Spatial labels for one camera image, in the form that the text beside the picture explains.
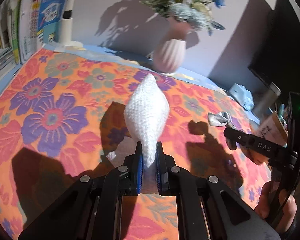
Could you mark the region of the person right hand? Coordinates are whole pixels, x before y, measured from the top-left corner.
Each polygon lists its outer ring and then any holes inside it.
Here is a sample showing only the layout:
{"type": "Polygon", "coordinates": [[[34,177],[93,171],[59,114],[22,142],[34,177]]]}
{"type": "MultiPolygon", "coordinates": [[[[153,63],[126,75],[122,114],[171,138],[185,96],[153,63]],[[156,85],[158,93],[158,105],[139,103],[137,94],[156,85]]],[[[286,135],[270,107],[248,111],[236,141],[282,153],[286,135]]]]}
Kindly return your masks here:
{"type": "MultiPolygon", "coordinates": [[[[270,207],[269,207],[269,193],[271,190],[271,182],[267,182],[263,185],[261,195],[258,200],[258,204],[255,207],[255,212],[263,219],[266,219],[269,215],[270,207]]],[[[278,233],[285,233],[288,231],[290,226],[293,224],[294,217],[297,212],[297,204],[295,202],[295,198],[291,195],[287,194],[286,190],[282,190],[279,195],[279,201],[282,204],[287,196],[289,198],[287,199],[282,211],[283,216],[276,227],[276,231],[278,233]]]]}

